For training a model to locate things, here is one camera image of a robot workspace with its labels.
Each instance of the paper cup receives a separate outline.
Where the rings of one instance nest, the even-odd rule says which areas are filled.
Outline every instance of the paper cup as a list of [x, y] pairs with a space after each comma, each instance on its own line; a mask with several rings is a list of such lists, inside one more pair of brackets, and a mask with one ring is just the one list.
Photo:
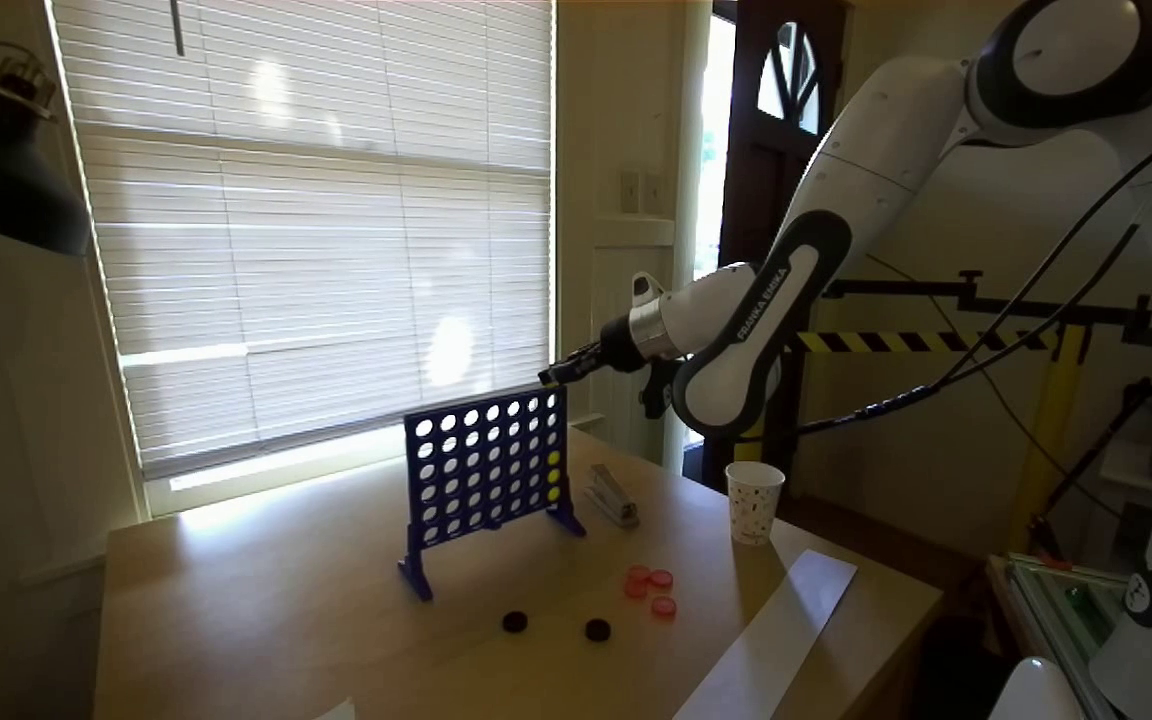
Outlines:
[[786, 470], [761, 460], [738, 460], [725, 468], [725, 474], [729, 474], [731, 540], [769, 545]]

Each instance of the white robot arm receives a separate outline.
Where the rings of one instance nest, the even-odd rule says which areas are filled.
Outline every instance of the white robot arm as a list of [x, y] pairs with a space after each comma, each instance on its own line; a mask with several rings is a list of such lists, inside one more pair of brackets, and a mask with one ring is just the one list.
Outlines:
[[[676, 416], [731, 434], [761, 416], [794, 333], [786, 321], [886, 235], [935, 160], [969, 139], [1007, 149], [1066, 127], [1105, 135], [1131, 166], [1129, 191], [1152, 246], [1152, 0], [1023, 0], [969, 65], [882, 69], [819, 139], [753, 280], [748, 268], [721, 268], [679, 292], [647, 292], [543, 380], [679, 360], [668, 389]], [[1152, 545], [1092, 678], [1120, 712], [1152, 714]]]

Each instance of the window blinds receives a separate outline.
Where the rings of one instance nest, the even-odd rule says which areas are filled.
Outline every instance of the window blinds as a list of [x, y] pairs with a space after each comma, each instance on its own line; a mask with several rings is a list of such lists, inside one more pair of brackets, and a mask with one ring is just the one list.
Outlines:
[[144, 474], [526, 383], [548, 0], [52, 0]]

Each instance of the connect four game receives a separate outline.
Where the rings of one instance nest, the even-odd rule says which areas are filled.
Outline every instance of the connect four game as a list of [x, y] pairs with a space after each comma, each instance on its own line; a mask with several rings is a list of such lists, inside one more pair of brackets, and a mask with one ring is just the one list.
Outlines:
[[434, 600], [422, 552], [548, 511], [584, 534], [569, 487], [569, 391], [512, 389], [403, 416], [408, 554], [403, 578]]

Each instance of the yellow and black tape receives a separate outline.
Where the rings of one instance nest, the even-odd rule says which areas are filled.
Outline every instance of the yellow and black tape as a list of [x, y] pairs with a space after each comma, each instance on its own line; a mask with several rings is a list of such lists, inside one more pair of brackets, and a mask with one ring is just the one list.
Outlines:
[[787, 351], [969, 351], [982, 339], [982, 349], [999, 351], [1007, 344], [1021, 344], [1030, 351], [1045, 351], [1048, 339], [1032, 333], [797, 333], [787, 339]]

